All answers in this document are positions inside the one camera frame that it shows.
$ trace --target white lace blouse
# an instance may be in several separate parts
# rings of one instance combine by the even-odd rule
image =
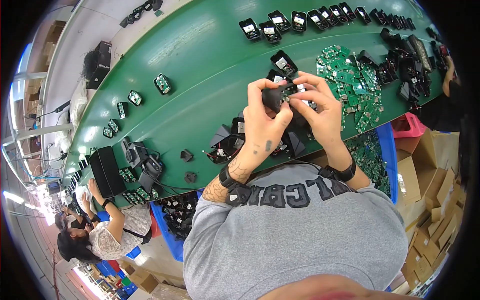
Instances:
[[[125,225],[123,225],[123,228],[140,235],[147,234],[152,225],[148,204],[133,205],[122,210],[122,212],[125,215]],[[122,258],[143,242],[143,239],[124,231],[121,236],[121,241],[118,243],[107,230],[109,224],[110,221],[100,222],[90,232],[92,252],[100,259],[115,260]]]

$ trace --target black hair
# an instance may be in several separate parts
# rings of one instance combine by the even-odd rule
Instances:
[[[62,219],[62,216],[60,214],[55,215],[55,226],[62,231],[63,229],[67,228],[67,220]]]
[[[82,263],[97,264],[101,259],[93,254],[87,246],[91,245],[88,235],[83,238],[72,239],[67,229],[62,230],[57,236],[57,246],[60,255],[67,262],[76,258]]]

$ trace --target black product box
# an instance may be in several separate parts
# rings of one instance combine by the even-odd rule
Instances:
[[[101,41],[95,48],[94,56],[95,62],[92,63],[96,69],[91,78],[87,78],[86,88],[96,90],[102,83],[105,76],[110,71],[110,57],[112,52],[112,44],[106,41]]]

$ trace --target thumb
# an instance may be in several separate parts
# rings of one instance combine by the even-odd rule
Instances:
[[[300,99],[290,98],[290,105],[292,105],[308,121],[308,123],[310,123],[310,125],[318,116],[315,110],[303,103]]]
[[[287,102],[283,102],[280,106],[280,112],[277,113],[274,122],[281,128],[285,129],[292,121],[293,112]]]

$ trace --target green workbench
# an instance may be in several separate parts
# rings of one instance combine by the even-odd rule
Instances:
[[[181,7],[143,36],[123,59],[110,71],[95,93],[84,113],[73,138],[65,166],[65,184],[68,176],[78,169],[80,154],[90,154],[91,147],[113,146],[119,168],[128,166],[119,141],[129,136],[132,142],[143,141],[148,148],[161,153],[165,171],[161,182],[179,187],[202,188],[218,174],[223,165],[215,165],[202,153],[210,151],[209,142],[221,124],[230,125],[232,118],[247,105],[247,84],[267,76],[274,68],[270,57],[284,50],[296,63],[299,70],[316,74],[315,59],[321,50],[330,45],[343,45],[356,53],[367,50],[377,62],[387,55],[387,45],[380,38],[382,27],[375,21],[365,25],[357,18],[349,24],[320,31],[310,20],[305,33],[290,30],[276,46],[266,39],[258,42],[247,40],[238,22],[247,18],[257,25],[267,20],[267,14],[280,10],[288,18],[292,10],[309,11],[322,5],[337,4],[335,1],[304,0],[195,0]],[[431,24],[422,11],[408,1],[387,0],[376,3],[366,1],[348,2],[354,9],[365,5],[367,12],[374,7],[387,13],[404,15],[413,19],[416,31],[393,30],[407,37],[415,34],[425,41],[432,55],[425,28]],[[166,75],[173,91],[162,96],[153,84],[159,74]],[[420,104],[438,96],[441,77],[438,71],[431,74],[431,97],[420,98]],[[384,112],[378,125],[389,122],[407,112],[404,100],[396,96],[400,81],[382,87]],[[116,104],[128,102],[127,95],[135,90],[143,97],[142,104],[129,104],[128,116],[119,120],[120,132],[112,139],[102,135],[110,118],[119,119]],[[354,117],[346,117],[342,138],[358,134]],[[306,132],[298,134],[307,150],[302,154],[321,149],[315,141],[309,141]],[[188,149],[194,154],[191,162],[184,163],[180,152]],[[288,160],[287,156],[268,158],[258,170],[266,169]],[[193,184],[184,181],[184,173],[197,174]],[[83,171],[81,184],[92,177],[88,167]],[[137,188],[128,184],[127,188]],[[121,195],[116,197],[117,206],[128,205]]]

